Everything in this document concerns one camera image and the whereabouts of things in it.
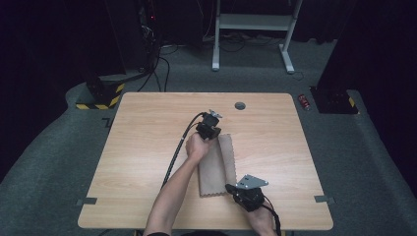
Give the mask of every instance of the dark background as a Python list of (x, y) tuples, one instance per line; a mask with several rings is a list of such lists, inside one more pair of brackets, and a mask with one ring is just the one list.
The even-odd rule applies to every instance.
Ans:
[[(108, 8), (103, 5), (83, 8), (82, 1), (68, 2), (70, 4), (52, 0), (1, 2), (2, 179), (26, 146), (66, 110), (65, 93), (86, 80), (86, 68), (97, 76), (126, 71), (124, 49), (120, 47), (117, 30), (108, 23), (112, 17)], [(153, 2), (158, 8), (158, 1)], [(199, 44), (199, 38), (209, 27), (211, 1), (199, 1), (200, 5), (191, 0), (165, 2), (165, 7), (169, 8), (155, 13), (156, 20), (163, 25), (164, 37)], [(222, 11), (288, 14), (291, 7), (287, 7), (286, 2), (223, 1)], [(108, 7), (111, 1), (96, 3)], [(413, 24), (417, 16), (416, 3), (395, 0), (358, 1), (356, 6), (355, 3), (353, 0), (304, 1), (293, 39), (315, 38), (318, 43), (339, 39), (319, 86), (360, 91), (389, 154), (416, 195), (417, 31)], [(130, 1), (130, 4), (137, 6), (138, 1)], [(92, 16), (100, 15), (101, 21), (91, 24), (90, 20), (77, 20), (78, 16), (88, 14), (86, 9)], [(87, 46), (89, 40), (77, 37), (82, 24), (90, 26), (89, 32), (101, 32), (92, 35), (97, 35), (102, 45), (111, 51), (105, 63), (94, 59), (93, 46)], [(209, 34), (212, 35), (212, 31), (213, 22)], [(137, 43), (139, 47), (146, 47), (145, 42), (138, 40)], [(80, 57), (85, 59), (84, 64), (78, 60)]]

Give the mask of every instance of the forearm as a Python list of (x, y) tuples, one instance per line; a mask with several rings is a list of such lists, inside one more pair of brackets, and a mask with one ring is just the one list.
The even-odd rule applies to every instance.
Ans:
[(187, 158), (161, 189), (153, 203), (145, 235), (153, 231), (170, 233), (197, 165), (193, 158)]

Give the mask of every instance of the wooden table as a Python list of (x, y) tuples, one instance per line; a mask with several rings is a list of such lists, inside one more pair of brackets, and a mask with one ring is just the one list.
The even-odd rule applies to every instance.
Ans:
[[(235, 108), (244, 102), (246, 109)], [(79, 218), (83, 228), (145, 228), (153, 201), (184, 130), (212, 109), (231, 134), (239, 181), (251, 174), (279, 214), (282, 230), (328, 230), (327, 203), (292, 97), (286, 93), (160, 93), (123, 95)], [(172, 173), (186, 158), (183, 147)], [(197, 170), (176, 229), (250, 229), (230, 195), (200, 198)]]

